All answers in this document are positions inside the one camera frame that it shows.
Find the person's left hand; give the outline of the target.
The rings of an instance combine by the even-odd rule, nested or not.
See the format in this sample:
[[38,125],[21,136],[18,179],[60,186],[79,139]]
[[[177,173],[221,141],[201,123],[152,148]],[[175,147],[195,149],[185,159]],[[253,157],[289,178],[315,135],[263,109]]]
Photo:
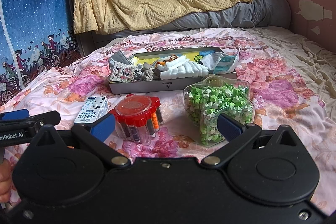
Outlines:
[[11,164],[7,159],[0,165],[0,200],[8,202],[11,196]]

